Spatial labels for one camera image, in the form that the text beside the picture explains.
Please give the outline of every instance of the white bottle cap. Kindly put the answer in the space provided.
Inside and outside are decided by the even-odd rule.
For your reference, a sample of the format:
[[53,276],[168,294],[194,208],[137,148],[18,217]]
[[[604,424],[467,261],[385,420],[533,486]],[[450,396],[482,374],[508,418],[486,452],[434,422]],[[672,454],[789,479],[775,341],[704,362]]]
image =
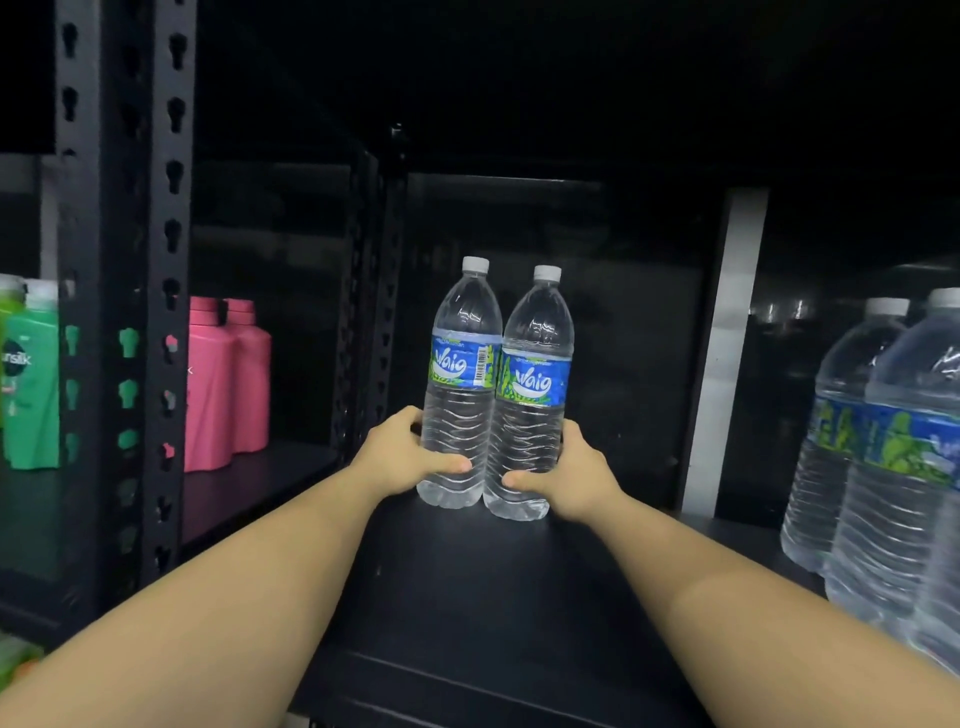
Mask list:
[[556,265],[538,265],[534,268],[534,280],[549,280],[552,283],[560,282],[561,270]]
[[934,288],[926,305],[928,308],[960,308],[960,288]]
[[27,308],[56,308],[60,291],[55,280],[27,279]]
[[23,293],[23,279],[9,273],[0,273],[0,291]]
[[910,299],[867,299],[868,316],[906,316]]
[[483,273],[487,274],[490,270],[490,262],[484,257],[476,255],[464,255],[464,273]]

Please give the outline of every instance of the pink bottle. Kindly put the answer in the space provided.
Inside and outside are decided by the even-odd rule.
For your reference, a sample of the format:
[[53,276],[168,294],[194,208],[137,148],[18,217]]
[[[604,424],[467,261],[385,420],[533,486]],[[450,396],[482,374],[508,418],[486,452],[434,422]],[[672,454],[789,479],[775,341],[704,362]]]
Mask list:
[[219,326],[217,300],[190,299],[183,470],[215,471],[233,456],[233,359],[236,343]]
[[256,325],[253,301],[227,299],[233,359],[233,451],[257,452],[270,434],[270,334]]

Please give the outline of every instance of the hand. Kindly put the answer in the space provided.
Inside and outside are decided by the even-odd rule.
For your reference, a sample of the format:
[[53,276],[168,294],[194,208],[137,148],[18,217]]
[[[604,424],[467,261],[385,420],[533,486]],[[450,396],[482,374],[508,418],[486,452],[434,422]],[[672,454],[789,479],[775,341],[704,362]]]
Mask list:
[[572,420],[564,420],[564,448],[556,468],[549,473],[510,471],[503,476],[503,484],[540,493],[559,516],[587,524],[599,505],[621,493],[607,458],[587,444]]
[[472,464],[464,455],[430,452],[410,428],[423,421],[418,407],[404,407],[367,435],[350,467],[383,498],[410,490],[431,473],[466,473]]

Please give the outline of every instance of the water bottle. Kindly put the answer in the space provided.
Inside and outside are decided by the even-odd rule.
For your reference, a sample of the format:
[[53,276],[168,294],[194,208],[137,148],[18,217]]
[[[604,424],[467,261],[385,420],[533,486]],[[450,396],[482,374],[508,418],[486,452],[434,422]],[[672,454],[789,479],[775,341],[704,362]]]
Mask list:
[[550,509],[543,496],[505,488],[502,478],[508,471],[546,473],[560,455],[573,357],[573,320],[557,288],[560,272],[553,265],[534,269],[534,287],[504,331],[483,494],[491,513],[504,519],[535,521]]
[[783,553],[808,571],[823,573],[862,431],[864,389],[877,356],[906,331],[909,307],[908,299],[868,299],[864,321],[847,331],[820,365],[780,531]]
[[927,309],[867,384],[866,443],[850,468],[826,569],[830,601],[899,640],[960,449],[960,288],[933,291]]
[[473,463],[467,473],[434,473],[417,485],[430,505],[465,508],[483,493],[493,411],[493,376],[503,318],[490,284],[490,262],[464,258],[463,277],[437,310],[423,404],[422,445],[455,452]]
[[[960,428],[960,421],[952,426]],[[954,431],[953,438],[958,447],[960,433]],[[956,477],[937,519],[908,642],[960,676],[960,482]]]

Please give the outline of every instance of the bottle label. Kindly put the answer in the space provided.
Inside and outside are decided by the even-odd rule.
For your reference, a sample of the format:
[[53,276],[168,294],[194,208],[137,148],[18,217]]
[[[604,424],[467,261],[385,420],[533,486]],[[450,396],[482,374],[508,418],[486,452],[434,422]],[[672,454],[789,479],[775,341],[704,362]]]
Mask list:
[[935,485],[953,485],[960,463],[960,421],[882,404],[864,405],[863,461]]
[[431,381],[460,389],[492,389],[503,337],[434,329]]
[[504,349],[496,393],[503,400],[559,407],[566,402],[570,359]]
[[838,397],[815,398],[806,439],[831,452],[857,457],[863,442],[863,404]]

